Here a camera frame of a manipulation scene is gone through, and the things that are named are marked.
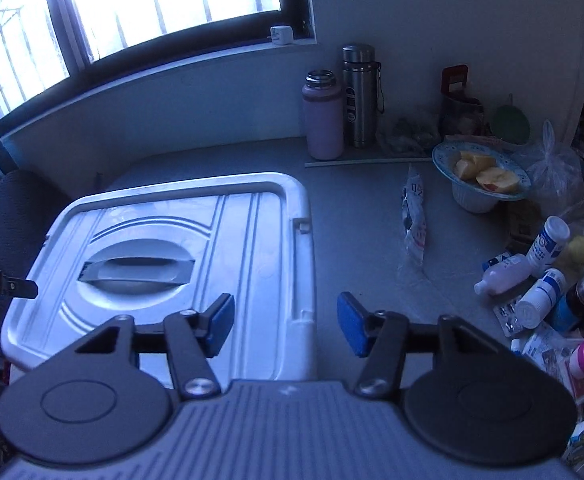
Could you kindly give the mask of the pink water bottle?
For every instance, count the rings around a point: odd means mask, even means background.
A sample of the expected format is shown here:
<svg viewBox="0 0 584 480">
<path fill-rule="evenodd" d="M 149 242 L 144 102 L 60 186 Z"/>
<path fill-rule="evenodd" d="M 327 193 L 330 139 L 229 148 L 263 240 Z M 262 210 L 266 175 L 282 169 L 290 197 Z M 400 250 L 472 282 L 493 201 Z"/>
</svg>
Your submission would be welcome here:
<svg viewBox="0 0 584 480">
<path fill-rule="evenodd" d="M 309 155 L 333 160 L 344 151 L 343 89 L 331 70 L 307 73 L 303 97 L 304 127 Z"/>
</svg>

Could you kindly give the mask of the clear plastic bag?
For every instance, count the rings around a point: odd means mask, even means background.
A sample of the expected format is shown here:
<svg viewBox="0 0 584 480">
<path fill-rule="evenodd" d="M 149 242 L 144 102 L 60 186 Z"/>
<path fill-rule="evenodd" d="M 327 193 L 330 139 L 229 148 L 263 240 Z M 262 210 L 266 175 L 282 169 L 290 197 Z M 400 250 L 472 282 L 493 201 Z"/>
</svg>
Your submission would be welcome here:
<svg viewBox="0 0 584 480">
<path fill-rule="evenodd" d="M 584 177 L 574 150 L 556 140 L 552 122 L 542 124 L 541 136 L 517 152 L 516 162 L 531 180 L 528 198 L 542 217 L 559 216 L 584 199 Z"/>
</svg>

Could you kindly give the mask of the steel thermos flask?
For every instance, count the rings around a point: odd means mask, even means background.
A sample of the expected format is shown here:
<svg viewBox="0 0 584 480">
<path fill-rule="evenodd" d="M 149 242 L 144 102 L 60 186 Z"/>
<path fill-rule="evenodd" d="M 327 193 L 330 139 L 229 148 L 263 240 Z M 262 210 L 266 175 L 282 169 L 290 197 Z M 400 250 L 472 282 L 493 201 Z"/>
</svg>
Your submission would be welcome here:
<svg viewBox="0 0 584 480">
<path fill-rule="evenodd" d="M 355 148 L 367 148 L 377 137 L 377 117 L 384 113 L 382 63 L 369 44 L 342 47 L 344 128 Z"/>
</svg>

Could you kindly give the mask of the crumpled snack wrapper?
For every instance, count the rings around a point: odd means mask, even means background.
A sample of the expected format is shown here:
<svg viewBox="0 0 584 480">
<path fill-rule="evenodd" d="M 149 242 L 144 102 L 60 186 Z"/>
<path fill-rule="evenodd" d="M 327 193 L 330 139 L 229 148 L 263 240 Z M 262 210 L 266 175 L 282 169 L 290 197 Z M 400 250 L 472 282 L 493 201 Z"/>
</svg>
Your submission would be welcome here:
<svg viewBox="0 0 584 480">
<path fill-rule="evenodd" d="M 421 266 L 424 261 L 426 243 L 426 218 L 424 212 L 424 188 L 421 174 L 412 165 L 408 169 L 406 184 L 401 196 L 401 218 L 403 218 L 403 243 L 411 260 Z"/>
</svg>

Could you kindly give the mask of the white bottle blue stripe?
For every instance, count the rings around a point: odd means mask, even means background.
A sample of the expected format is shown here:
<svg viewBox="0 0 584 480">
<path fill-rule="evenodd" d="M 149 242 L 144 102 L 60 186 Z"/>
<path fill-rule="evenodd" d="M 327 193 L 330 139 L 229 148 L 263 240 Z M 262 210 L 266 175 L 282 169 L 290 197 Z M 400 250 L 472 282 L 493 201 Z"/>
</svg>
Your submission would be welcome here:
<svg viewBox="0 0 584 480">
<path fill-rule="evenodd" d="M 561 270 L 546 270 L 515 304 L 515 315 L 520 325 L 526 330 L 537 328 L 561 299 L 565 287 L 566 278 Z"/>
</svg>

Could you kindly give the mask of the white bowl with fruit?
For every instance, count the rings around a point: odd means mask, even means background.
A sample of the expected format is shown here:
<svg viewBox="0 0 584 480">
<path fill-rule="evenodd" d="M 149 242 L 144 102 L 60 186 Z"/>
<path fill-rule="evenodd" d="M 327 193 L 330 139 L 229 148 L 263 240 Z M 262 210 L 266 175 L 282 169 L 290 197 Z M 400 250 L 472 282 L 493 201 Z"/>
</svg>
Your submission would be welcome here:
<svg viewBox="0 0 584 480">
<path fill-rule="evenodd" d="M 432 158 L 451 182 L 456 203 L 472 214 L 488 212 L 498 202 L 523 200 L 531 190 L 530 177 L 517 162 L 484 145 L 442 142 Z"/>
</svg>

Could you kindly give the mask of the white charger cube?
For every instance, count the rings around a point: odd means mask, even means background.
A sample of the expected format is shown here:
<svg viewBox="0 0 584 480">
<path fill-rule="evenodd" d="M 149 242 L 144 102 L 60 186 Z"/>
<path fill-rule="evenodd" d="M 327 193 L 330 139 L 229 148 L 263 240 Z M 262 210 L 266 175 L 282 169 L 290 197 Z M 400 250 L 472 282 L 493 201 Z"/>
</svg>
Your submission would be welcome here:
<svg viewBox="0 0 584 480">
<path fill-rule="evenodd" d="M 277 46 L 289 46 L 294 42 L 293 28 L 289 25 L 275 25 L 270 29 L 270 39 Z"/>
</svg>

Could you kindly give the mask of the white bin lid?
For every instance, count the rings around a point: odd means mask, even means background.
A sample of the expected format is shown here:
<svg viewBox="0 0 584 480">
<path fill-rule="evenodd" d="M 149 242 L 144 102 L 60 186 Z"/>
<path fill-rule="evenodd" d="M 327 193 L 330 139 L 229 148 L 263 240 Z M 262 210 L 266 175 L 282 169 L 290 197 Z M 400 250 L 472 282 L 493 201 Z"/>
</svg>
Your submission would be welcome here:
<svg viewBox="0 0 584 480">
<path fill-rule="evenodd" d="M 219 382 L 316 376 L 313 227 L 304 185 L 259 172 L 168 182 L 69 204 L 30 268 L 34 299 L 12 300 L 0 345 L 31 370 L 116 315 L 154 324 L 235 301 L 211 360 Z"/>
</svg>

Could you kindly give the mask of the pill blister pack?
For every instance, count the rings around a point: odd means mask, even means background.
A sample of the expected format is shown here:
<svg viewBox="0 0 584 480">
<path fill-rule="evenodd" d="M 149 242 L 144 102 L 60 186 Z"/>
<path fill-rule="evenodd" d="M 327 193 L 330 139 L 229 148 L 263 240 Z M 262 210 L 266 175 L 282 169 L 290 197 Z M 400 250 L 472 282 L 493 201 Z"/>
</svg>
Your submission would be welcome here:
<svg viewBox="0 0 584 480">
<path fill-rule="evenodd" d="M 492 308 L 494 316 L 501 327 L 502 332 L 506 338 L 513 338 L 517 334 L 522 333 L 525 328 L 520 324 L 520 320 L 516 315 L 516 304 L 520 301 L 522 296 L 518 295 L 504 304 L 497 304 Z"/>
</svg>

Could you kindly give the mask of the dark red topped box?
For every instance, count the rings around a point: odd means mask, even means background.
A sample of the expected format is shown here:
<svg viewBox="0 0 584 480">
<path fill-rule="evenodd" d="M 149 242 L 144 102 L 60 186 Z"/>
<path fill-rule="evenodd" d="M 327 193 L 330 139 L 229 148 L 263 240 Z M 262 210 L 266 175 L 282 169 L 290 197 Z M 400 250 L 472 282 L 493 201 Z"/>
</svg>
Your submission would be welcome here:
<svg viewBox="0 0 584 480">
<path fill-rule="evenodd" d="M 441 71 L 438 130 L 442 136 L 479 136 L 485 124 L 485 108 L 467 93 L 468 66 L 453 65 Z"/>
</svg>

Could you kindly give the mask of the yellow round object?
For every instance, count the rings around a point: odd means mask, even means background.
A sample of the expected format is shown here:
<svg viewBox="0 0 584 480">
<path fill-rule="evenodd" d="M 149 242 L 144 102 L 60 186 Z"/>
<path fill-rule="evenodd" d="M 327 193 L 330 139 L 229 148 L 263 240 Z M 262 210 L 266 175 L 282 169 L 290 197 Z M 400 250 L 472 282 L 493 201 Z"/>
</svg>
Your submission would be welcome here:
<svg viewBox="0 0 584 480">
<path fill-rule="evenodd" d="M 575 236 L 554 262 L 567 281 L 574 282 L 584 275 L 584 236 Z"/>
</svg>

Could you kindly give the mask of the white tube blue label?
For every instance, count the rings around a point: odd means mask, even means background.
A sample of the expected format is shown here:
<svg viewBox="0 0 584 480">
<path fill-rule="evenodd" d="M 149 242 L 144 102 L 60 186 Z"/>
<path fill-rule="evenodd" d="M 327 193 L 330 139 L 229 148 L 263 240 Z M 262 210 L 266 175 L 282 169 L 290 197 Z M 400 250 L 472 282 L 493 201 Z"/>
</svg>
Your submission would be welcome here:
<svg viewBox="0 0 584 480">
<path fill-rule="evenodd" d="M 561 255 L 569 240 L 569 225 L 561 217 L 549 216 L 546 218 L 527 252 L 531 275 L 540 278 Z"/>
</svg>

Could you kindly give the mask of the green round object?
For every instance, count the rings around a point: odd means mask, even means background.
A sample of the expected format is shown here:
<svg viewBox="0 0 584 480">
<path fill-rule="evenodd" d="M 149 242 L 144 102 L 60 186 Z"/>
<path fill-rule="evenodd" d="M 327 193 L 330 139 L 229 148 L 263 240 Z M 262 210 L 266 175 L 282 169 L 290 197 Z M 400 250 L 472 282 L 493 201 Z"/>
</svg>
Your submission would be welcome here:
<svg viewBox="0 0 584 480">
<path fill-rule="evenodd" d="M 526 115 L 514 105 L 513 94 L 494 111 L 490 120 L 492 134 L 506 143 L 523 145 L 530 138 L 530 123 Z"/>
</svg>

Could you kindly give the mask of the dark fabric chair far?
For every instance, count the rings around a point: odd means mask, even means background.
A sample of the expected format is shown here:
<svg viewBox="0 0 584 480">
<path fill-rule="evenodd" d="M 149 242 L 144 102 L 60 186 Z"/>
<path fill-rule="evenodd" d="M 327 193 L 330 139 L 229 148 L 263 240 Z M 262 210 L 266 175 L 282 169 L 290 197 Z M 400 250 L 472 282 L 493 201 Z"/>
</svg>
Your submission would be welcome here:
<svg viewBox="0 0 584 480">
<path fill-rule="evenodd" d="M 30 272 L 50 226 L 70 198 L 34 172 L 14 170 L 0 180 L 0 270 Z"/>
</svg>

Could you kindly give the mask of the white lotion bottle lying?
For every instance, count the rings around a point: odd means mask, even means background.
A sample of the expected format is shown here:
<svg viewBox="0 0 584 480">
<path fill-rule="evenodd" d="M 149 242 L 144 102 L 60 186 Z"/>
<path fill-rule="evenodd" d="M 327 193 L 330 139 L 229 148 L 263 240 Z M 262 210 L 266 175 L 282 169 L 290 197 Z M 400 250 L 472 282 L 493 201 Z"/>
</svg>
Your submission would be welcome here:
<svg viewBox="0 0 584 480">
<path fill-rule="evenodd" d="M 486 269 L 474 284 L 474 292 L 477 296 L 499 296 L 526 281 L 530 274 L 528 258 L 522 254 L 514 255 Z"/>
</svg>

